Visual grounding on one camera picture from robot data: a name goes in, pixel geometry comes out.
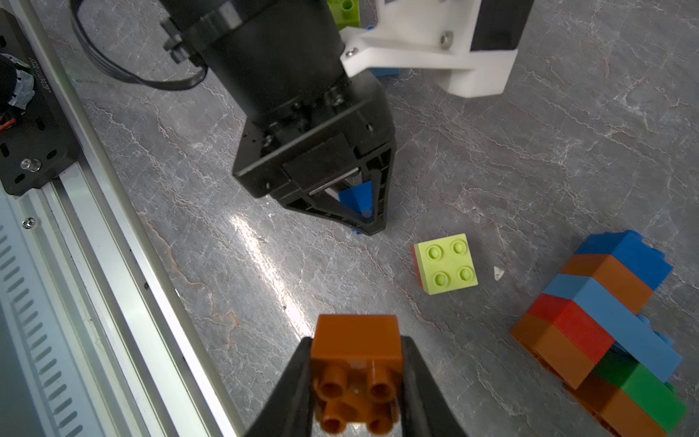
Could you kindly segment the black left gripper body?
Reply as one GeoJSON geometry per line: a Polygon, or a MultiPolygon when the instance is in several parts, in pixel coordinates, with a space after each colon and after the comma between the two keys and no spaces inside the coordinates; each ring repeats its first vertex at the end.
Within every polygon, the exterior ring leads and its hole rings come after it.
{"type": "Polygon", "coordinates": [[[344,101],[324,101],[279,129],[245,124],[232,168],[255,198],[279,197],[285,186],[312,191],[395,147],[391,110],[378,78],[362,72],[341,89],[344,101]]]}

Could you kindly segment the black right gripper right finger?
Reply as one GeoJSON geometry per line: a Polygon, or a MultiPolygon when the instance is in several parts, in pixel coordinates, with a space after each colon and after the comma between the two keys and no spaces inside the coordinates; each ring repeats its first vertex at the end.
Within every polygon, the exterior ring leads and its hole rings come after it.
{"type": "Polygon", "coordinates": [[[411,337],[402,336],[402,353],[402,435],[466,436],[411,337]]]}

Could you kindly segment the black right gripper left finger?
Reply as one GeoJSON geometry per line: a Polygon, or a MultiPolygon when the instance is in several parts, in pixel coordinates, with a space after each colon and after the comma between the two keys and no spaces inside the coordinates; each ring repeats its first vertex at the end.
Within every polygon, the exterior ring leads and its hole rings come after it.
{"type": "Polygon", "coordinates": [[[311,337],[301,339],[246,436],[311,436],[314,414],[311,345],[311,337]]]}

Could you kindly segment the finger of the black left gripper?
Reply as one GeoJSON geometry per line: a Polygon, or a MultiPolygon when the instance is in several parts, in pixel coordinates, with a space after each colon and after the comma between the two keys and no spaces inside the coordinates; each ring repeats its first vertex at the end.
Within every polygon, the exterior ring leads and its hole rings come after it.
{"type": "Polygon", "coordinates": [[[356,233],[372,236],[384,231],[384,229],[360,229],[362,216],[342,205],[339,196],[334,198],[326,191],[311,196],[299,189],[278,189],[273,191],[272,198],[285,209],[340,223],[356,233]]]}
{"type": "Polygon", "coordinates": [[[372,183],[372,216],[364,218],[360,229],[386,229],[391,173],[396,141],[390,140],[367,156],[362,170],[372,183]]]}

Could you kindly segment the orange lego brick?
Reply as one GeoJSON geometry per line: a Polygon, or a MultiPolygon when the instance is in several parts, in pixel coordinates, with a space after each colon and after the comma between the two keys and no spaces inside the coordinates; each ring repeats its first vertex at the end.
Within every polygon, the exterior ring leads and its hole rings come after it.
{"type": "Polygon", "coordinates": [[[395,315],[322,314],[311,344],[316,419],[328,434],[364,424],[373,435],[391,432],[404,369],[395,315]]]}
{"type": "Polygon", "coordinates": [[[511,335],[544,369],[577,389],[595,364],[556,326],[529,313],[511,328],[511,335]]]}
{"type": "Polygon", "coordinates": [[[561,273],[595,279],[633,314],[642,311],[655,293],[613,255],[573,255],[561,273]]]}

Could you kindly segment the light blue long lego brick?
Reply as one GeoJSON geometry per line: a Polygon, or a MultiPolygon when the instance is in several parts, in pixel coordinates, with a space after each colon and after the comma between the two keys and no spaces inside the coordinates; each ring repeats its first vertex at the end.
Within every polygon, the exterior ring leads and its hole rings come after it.
{"type": "Polygon", "coordinates": [[[593,278],[558,274],[544,294],[576,303],[660,382],[668,382],[683,360],[673,346],[593,278]]]}

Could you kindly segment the light blue long brick studs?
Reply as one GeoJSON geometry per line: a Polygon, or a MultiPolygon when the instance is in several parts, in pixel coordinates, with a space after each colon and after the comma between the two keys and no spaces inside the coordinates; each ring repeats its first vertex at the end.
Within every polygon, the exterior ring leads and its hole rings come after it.
{"type": "Polygon", "coordinates": [[[387,76],[398,76],[400,74],[399,68],[371,68],[370,71],[376,78],[387,78],[387,76]]]}

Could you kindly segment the lime green lego brick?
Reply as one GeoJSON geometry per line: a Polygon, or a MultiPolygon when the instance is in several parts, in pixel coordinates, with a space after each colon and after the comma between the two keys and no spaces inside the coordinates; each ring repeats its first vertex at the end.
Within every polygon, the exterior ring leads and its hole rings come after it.
{"type": "Polygon", "coordinates": [[[345,27],[361,27],[359,0],[328,0],[327,5],[339,30],[345,27]]]}

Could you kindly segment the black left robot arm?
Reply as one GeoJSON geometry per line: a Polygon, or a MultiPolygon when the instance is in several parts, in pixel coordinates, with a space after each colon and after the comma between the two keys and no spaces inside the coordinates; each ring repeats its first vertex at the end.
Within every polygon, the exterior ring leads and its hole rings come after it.
{"type": "Polygon", "coordinates": [[[323,1],[167,1],[164,45],[198,73],[149,81],[184,91],[215,75],[246,114],[232,168],[254,198],[371,236],[386,227],[396,138],[369,71],[350,76],[323,1]]]}

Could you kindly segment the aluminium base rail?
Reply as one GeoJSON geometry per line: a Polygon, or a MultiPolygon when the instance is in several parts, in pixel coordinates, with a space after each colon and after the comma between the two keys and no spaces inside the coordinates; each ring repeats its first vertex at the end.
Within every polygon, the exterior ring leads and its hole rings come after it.
{"type": "Polygon", "coordinates": [[[5,1],[82,154],[1,184],[1,433],[241,436],[244,426],[28,1],[5,1]]]}

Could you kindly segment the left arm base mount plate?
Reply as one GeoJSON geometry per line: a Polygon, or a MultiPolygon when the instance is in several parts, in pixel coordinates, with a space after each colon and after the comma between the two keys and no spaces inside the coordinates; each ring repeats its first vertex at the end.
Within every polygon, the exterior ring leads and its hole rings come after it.
{"type": "Polygon", "coordinates": [[[1,184],[20,197],[78,161],[82,150],[33,47],[1,10],[1,184]]]}

